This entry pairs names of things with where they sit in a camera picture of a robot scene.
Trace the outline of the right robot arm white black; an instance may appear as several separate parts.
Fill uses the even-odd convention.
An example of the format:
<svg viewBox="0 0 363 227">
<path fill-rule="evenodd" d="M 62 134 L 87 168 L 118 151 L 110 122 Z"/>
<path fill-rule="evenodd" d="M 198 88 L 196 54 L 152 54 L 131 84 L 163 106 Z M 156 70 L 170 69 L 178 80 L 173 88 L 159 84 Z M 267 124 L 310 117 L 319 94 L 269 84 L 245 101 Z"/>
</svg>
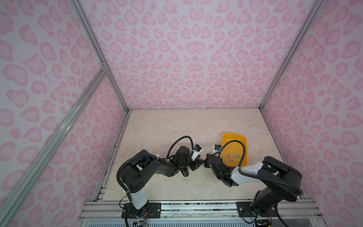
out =
<svg viewBox="0 0 363 227">
<path fill-rule="evenodd" d="M 264 183 L 266 188 L 257 191 L 250 205 L 250 211 L 256 216 L 267 214 L 282 200 L 296 202 L 303 195 L 302 174 L 271 156 L 266 156 L 261 163 L 252 166 L 228 167 L 221 157 L 207 155 L 204 166 L 211 168 L 217 179 L 228 187 L 252 182 Z"/>
</svg>

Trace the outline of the black stapler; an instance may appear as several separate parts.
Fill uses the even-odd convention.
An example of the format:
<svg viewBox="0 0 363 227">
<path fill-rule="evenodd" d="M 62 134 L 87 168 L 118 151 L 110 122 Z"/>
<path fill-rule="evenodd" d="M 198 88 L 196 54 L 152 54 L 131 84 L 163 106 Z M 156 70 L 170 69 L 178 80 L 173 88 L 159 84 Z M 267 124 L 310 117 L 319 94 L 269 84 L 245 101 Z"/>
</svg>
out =
<svg viewBox="0 0 363 227">
<path fill-rule="evenodd" d="M 189 171 L 188 171 L 187 167 L 181 168 L 180 171 L 184 177 L 187 177 L 189 175 Z"/>
</svg>

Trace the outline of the aluminium frame rail right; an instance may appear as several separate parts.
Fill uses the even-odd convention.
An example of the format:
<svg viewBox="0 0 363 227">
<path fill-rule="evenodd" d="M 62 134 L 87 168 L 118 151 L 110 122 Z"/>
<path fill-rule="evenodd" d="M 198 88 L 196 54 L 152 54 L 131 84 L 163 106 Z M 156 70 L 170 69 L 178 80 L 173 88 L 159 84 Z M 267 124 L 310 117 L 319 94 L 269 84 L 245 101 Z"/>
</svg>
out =
<svg viewBox="0 0 363 227">
<path fill-rule="evenodd" d="M 272 96 L 272 93 L 274 89 L 276 88 L 278 82 L 282 78 L 288 64 L 293 59 L 295 53 L 297 52 L 300 44 L 302 43 L 304 37 L 308 33 L 309 29 L 312 27 L 315 19 L 317 18 L 318 14 L 320 13 L 320 10 L 322 6 L 324 5 L 324 0 L 315 0 L 312 4 L 312 7 L 310 8 L 309 12 L 307 13 L 306 18 L 304 19 L 302 25 L 300 26 L 300 29 L 298 30 L 290 48 L 288 49 L 285 58 L 283 59 L 274 79 L 272 80 L 266 95 L 259 107 L 260 112 L 263 111 L 263 109 L 266 107 L 267 102 L 269 101 L 270 97 Z"/>
</svg>

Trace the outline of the aluminium frame rail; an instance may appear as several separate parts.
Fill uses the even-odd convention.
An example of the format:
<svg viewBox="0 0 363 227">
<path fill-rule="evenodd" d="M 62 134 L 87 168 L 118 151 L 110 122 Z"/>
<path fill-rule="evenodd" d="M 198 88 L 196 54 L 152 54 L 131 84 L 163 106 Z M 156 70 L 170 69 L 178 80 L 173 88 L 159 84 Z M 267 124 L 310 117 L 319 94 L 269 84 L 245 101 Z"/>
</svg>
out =
<svg viewBox="0 0 363 227">
<path fill-rule="evenodd" d="M 68 1 L 1 1 L 1 204 L 101 68 Z M 123 117 L 104 77 L 9 225 L 75 226 Z"/>
<path fill-rule="evenodd" d="M 312 27 L 315 19 L 317 18 L 318 14 L 320 13 L 320 10 L 322 6 L 324 5 L 324 0 L 315 0 L 312 4 L 312 7 L 310 8 L 309 12 L 307 13 L 306 18 L 304 19 L 302 25 L 300 26 L 300 29 L 298 30 L 290 48 L 288 49 L 285 58 L 283 59 L 274 79 L 272 80 L 266 95 L 259 107 L 260 112 L 263 111 L 263 109 L 266 107 L 267 102 L 269 101 L 270 97 L 272 96 L 272 93 L 274 89 L 276 88 L 278 82 L 282 78 L 288 64 L 293 59 L 295 53 L 297 52 L 300 44 L 302 43 L 304 37 L 308 33 L 309 29 Z"/>
</svg>

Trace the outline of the aluminium frame rail left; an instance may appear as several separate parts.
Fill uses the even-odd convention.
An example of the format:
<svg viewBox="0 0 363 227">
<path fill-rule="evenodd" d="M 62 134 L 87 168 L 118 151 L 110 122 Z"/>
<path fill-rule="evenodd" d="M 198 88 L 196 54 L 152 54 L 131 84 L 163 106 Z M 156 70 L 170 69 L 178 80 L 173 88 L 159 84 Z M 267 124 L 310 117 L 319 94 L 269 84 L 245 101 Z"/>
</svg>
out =
<svg viewBox="0 0 363 227">
<path fill-rule="evenodd" d="M 1 204 L 101 68 L 68 1 L 1 1 Z M 75 226 L 123 117 L 104 77 L 9 225 Z"/>
</svg>

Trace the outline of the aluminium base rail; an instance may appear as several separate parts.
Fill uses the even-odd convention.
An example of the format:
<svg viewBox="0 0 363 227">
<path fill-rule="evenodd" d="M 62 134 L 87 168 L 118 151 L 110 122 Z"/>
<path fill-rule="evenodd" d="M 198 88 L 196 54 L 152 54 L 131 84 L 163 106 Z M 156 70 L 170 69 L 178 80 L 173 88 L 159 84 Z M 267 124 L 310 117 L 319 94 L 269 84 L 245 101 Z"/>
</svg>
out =
<svg viewBox="0 0 363 227">
<path fill-rule="evenodd" d="M 124 202 L 86 202 L 78 227 L 325 227 L 313 200 L 282 201 L 263 216 L 248 210 L 250 200 L 152 201 L 156 207 L 146 218 L 128 217 Z"/>
</svg>

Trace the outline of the yellow plastic tray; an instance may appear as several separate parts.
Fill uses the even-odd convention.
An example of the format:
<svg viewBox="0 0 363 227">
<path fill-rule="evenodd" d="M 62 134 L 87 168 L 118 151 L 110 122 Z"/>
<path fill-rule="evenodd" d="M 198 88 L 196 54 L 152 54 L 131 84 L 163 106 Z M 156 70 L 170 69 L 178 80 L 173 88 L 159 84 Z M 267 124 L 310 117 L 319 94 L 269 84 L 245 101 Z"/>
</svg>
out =
<svg viewBox="0 0 363 227">
<path fill-rule="evenodd" d="M 243 159 L 243 162 L 241 164 L 241 167 L 247 166 L 248 165 L 248 143 L 246 138 L 243 135 L 240 134 L 236 134 L 236 133 L 231 133 L 231 132 L 227 132 L 222 136 L 222 147 L 225 146 L 228 142 L 230 141 L 239 141 L 241 142 L 244 146 L 245 146 L 245 156 Z M 239 162 L 243 156 L 243 147 L 240 143 L 238 142 L 233 142 L 228 144 L 222 151 L 221 151 L 221 155 L 225 154 L 225 158 L 222 158 L 221 155 L 220 157 L 222 158 L 223 162 L 228 166 L 228 167 L 237 167 L 239 165 Z M 231 162 L 229 161 L 229 158 L 233 158 L 234 155 L 239 155 L 241 156 L 241 158 L 235 158 L 235 161 Z"/>
</svg>

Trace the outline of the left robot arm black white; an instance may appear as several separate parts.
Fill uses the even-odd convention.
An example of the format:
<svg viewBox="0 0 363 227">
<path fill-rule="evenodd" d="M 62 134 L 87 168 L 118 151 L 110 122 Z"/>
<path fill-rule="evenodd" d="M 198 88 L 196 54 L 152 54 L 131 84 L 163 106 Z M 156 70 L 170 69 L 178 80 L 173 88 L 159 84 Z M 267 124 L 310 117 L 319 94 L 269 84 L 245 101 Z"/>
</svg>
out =
<svg viewBox="0 0 363 227">
<path fill-rule="evenodd" d="M 188 169 L 194 171 L 203 163 L 200 154 L 203 152 L 200 145 L 192 150 L 181 146 L 175 155 L 169 158 L 160 158 L 142 150 L 134 157 L 123 163 L 116 174 L 118 184 L 124 189 L 129 202 L 124 205 L 126 217 L 132 215 L 136 218 L 146 218 L 150 215 L 151 205 L 147 199 L 144 187 L 153 175 L 173 177 L 181 173 L 184 177 L 189 175 Z"/>
</svg>

